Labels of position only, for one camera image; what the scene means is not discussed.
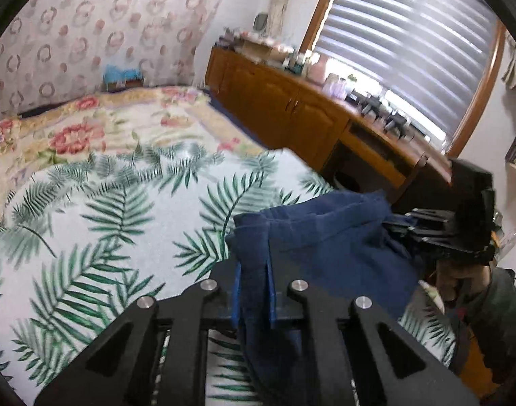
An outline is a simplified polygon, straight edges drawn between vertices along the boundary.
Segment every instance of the bed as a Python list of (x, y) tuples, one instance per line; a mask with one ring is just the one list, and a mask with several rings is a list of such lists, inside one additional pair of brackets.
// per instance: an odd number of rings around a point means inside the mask
[[(139, 296), (206, 278), (233, 215), (332, 189), (219, 109), (194, 88), (133, 89), (0, 122), (0, 372), (27, 405)], [(439, 297), (418, 294), (400, 323), (448, 365)], [(209, 341), (207, 405), (260, 404), (237, 340)]]

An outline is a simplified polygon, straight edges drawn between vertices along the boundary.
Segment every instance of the window blind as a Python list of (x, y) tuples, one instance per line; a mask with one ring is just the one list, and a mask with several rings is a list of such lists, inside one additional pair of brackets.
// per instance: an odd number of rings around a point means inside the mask
[(315, 51), (374, 78), (451, 138), (484, 74), (496, 23), (483, 0), (333, 0)]

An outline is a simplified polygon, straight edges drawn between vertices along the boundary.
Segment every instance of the dark green sleeve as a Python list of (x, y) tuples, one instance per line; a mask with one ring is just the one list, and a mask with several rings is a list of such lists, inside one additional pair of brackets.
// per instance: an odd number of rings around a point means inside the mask
[(493, 381), (512, 399), (505, 404), (516, 404), (516, 288), (505, 270), (494, 269), (487, 290), (468, 303), (467, 321)]

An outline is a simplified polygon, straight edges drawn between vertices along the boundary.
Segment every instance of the pink vase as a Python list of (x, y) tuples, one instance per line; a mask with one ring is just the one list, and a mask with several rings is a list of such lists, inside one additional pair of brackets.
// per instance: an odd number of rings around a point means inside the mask
[(327, 61), (329, 61), (329, 56), (320, 55), (318, 62), (310, 67), (307, 79), (317, 85), (324, 85), (324, 82), (326, 82)]

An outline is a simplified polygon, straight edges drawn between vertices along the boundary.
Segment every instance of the metal pin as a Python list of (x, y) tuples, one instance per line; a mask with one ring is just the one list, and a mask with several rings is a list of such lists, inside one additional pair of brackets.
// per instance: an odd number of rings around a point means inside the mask
[(214, 279), (205, 279), (202, 281), (199, 286), (202, 287), (202, 290), (207, 292), (213, 291), (217, 288), (217, 282)]
[(295, 281), (292, 281), (291, 287), (292, 290), (295, 290), (296, 292), (304, 292), (309, 288), (309, 283), (303, 279), (296, 279)]
[(138, 307), (147, 309), (154, 305), (154, 298), (152, 296), (142, 296), (138, 299)]
[(372, 307), (373, 301), (371, 301), (371, 298), (368, 298), (367, 296), (360, 296), (356, 299), (356, 305), (360, 309), (366, 310)]

